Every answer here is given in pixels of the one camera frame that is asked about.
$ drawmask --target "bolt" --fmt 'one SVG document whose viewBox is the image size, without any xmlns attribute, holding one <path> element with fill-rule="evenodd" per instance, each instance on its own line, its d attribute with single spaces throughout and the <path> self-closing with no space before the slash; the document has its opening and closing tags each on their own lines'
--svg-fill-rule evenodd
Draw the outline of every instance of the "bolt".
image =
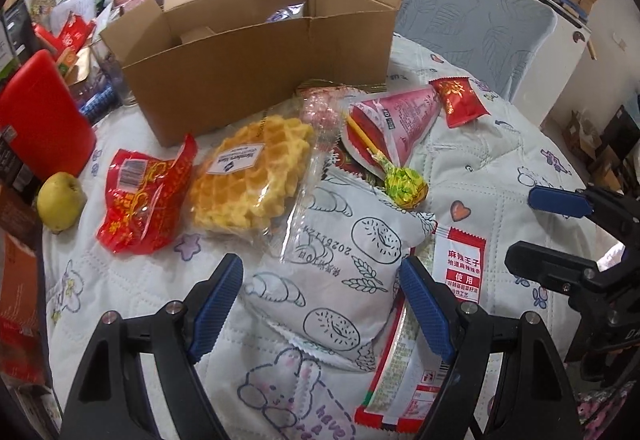
<svg viewBox="0 0 640 440">
<path fill-rule="evenodd" d="M 471 301 L 465 301 L 460 305 L 460 309 L 467 315 L 475 314 L 478 311 L 478 305 Z"/>
<path fill-rule="evenodd" d="M 174 314 L 177 314 L 178 312 L 181 312 L 182 308 L 184 308 L 184 305 L 182 304 L 182 301 L 170 301 L 164 307 L 164 309 L 166 310 L 167 314 L 171 314 L 171 315 L 174 315 Z"/>
<path fill-rule="evenodd" d="M 106 325 L 110 325 L 111 323 L 117 321 L 120 314 L 118 314 L 115 310 L 110 310 L 102 314 L 102 322 Z"/>
<path fill-rule="evenodd" d="M 609 310 L 607 312 L 607 321 L 609 321 L 610 325 L 617 325 L 620 322 L 620 314 L 613 309 Z"/>
<path fill-rule="evenodd" d="M 527 323 L 529 323 L 530 325 L 537 325 L 538 323 L 540 323 L 540 315 L 535 312 L 527 312 L 526 314 L 524 314 L 524 319 L 526 319 Z"/>
</svg>

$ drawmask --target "white wall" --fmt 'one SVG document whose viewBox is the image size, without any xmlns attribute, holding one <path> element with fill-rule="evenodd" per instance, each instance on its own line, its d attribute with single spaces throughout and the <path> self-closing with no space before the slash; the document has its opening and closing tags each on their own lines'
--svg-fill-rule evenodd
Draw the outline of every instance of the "white wall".
<svg viewBox="0 0 640 440">
<path fill-rule="evenodd" d="M 640 12 L 633 0 L 598 0 L 588 25 L 598 60 L 585 51 L 551 116 L 565 125 L 572 109 L 587 109 L 602 130 L 640 81 Z M 626 51 L 614 42 L 613 33 L 625 40 Z"/>
</svg>

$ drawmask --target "blue gripper pad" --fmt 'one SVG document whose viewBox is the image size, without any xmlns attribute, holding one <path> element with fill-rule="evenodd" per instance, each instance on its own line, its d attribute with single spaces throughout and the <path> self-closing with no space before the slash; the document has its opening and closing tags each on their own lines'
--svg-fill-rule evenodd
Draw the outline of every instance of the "blue gripper pad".
<svg viewBox="0 0 640 440">
<path fill-rule="evenodd" d="M 456 351 L 449 339 L 449 322 L 409 259 L 402 260 L 400 264 L 400 287 L 411 305 L 431 351 L 450 364 Z"/>
<path fill-rule="evenodd" d="M 532 209 L 557 215 L 582 218 L 593 213 L 593 208 L 584 195 L 563 189 L 533 186 L 527 201 Z"/>
<path fill-rule="evenodd" d="M 216 344 L 226 316 L 242 287 L 243 272 L 242 260 L 235 256 L 200 308 L 193 323 L 193 342 L 188 352 L 194 362 L 199 362 Z"/>
</svg>

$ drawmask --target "white quilted tablecloth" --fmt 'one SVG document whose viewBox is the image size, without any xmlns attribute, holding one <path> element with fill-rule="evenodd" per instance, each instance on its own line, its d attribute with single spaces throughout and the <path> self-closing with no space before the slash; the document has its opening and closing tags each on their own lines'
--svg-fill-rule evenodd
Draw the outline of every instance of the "white quilted tablecloth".
<svg viewBox="0 0 640 440">
<path fill-rule="evenodd" d="M 394 37 L 388 84 L 399 89 L 437 77 L 468 76 L 441 56 Z M 558 148 L 512 105 L 473 86 L 491 115 L 449 129 L 444 114 L 425 140 L 416 146 L 411 167 L 427 179 L 430 192 L 425 209 L 444 225 L 452 221 L 452 203 L 469 210 L 455 226 L 487 240 L 480 304 L 489 313 L 519 317 L 534 309 L 564 354 L 578 323 L 564 296 L 546 293 L 536 284 L 516 279 L 506 270 L 508 246 L 527 240 L 582 257 L 593 258 L 595 227 L 589 221 L 534 213 L 527 193 L 535 185 L 574 190 L 583 187 Z M 156 312 L 164 303 L 183 298 L 199 280 L 209 277 L 226 252 L 237 253 L 245 268 L 257 262 L 254 253 L 235 239 L 211 239 L 183 226 L 173 245 L 147 257 L 114 257 L 95 240 L 105 212 L 104 186 L 108 166 L 119 148 L 135 149 L 169 159 L 176 149 L 156 142 L 137 107 L 121 108 L 97 127 L 98 142 L 80 179 L 88 202 L 79 226 L 57 236 L 44 234 L 47 293 L 47 332 L 54 389 L 65 406 L 78 362 L 103 312 L 116 309 L 124 317 Z M 202 157 L 216 135 L 198 139 Z M 154 364 L 143 356 L 152 408 L 167 440 L 177 438 Z M 310 359 L 250 314 L 237 300 L 212 353 L 197 366 L 213 406 L 232 439 L 359 439 L 399 438 L 393 432 L 361 428 L 353 411 L 362 402 L 372 373 L 345 372 Z M 487 419 L 487 403 L 495 392 L 499 359 L 492 358 L 481 400 L 479 423 Z M 239 398 L 250 384 L 274 398 L 300 398 L 308 406 L 295 427 L 280 427 Z M 332 416 L 334 428 L 321 418 Z"/>
</svg>

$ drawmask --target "yellow lollipop stick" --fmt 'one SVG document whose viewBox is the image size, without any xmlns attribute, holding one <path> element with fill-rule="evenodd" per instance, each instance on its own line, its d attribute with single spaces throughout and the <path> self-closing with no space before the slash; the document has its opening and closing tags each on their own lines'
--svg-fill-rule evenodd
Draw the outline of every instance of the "yellow lollipop stick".
<svg viewBox="0 0 640 440">
<path fill-rule="evenodd" d="M 394 166 L 358 126 L 351 115 L 345 113 L 344 118 L 369 148 L 371 157 L 385 170 L 385 191 L 389 198 L 403 209 L 412 209 L 422 202 L 426 198 L 429 188 L 420 174 L 408 167 Z"/>
</svg>

